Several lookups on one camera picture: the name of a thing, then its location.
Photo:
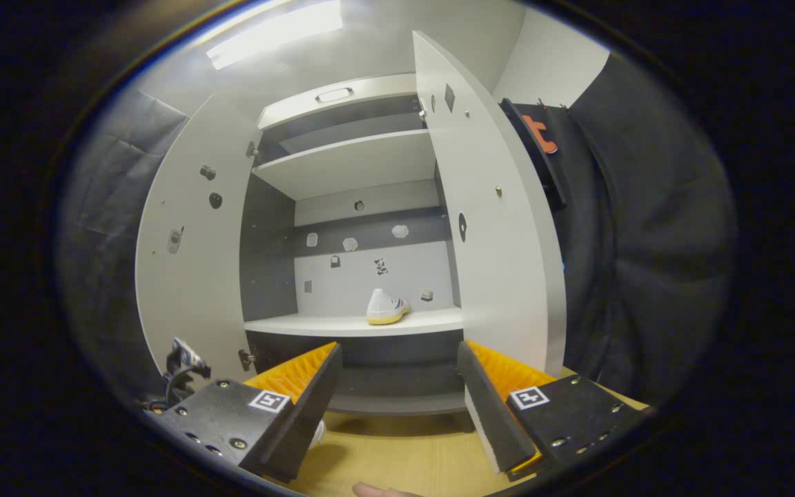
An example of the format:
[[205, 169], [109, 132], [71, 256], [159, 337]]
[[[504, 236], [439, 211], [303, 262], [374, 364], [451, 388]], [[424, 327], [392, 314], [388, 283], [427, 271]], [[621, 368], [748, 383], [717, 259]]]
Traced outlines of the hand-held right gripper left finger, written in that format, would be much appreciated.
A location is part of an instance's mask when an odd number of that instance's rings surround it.
[[329, 342], [243, 382], [193, 375], [192, 396], [146, 418], [209, 465], [288, 483], [321, 440], [342, 370], [343, 349]]

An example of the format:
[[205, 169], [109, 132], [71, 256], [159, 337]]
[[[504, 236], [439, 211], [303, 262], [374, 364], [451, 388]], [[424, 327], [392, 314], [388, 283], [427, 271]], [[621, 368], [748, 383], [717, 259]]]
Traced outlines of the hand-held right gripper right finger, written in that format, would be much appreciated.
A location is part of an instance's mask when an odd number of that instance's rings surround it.
[[584, 465], [653, 414], [584, 376], [555, 378], [470, 340], [457, 368], [484, 450], [512, 481]]

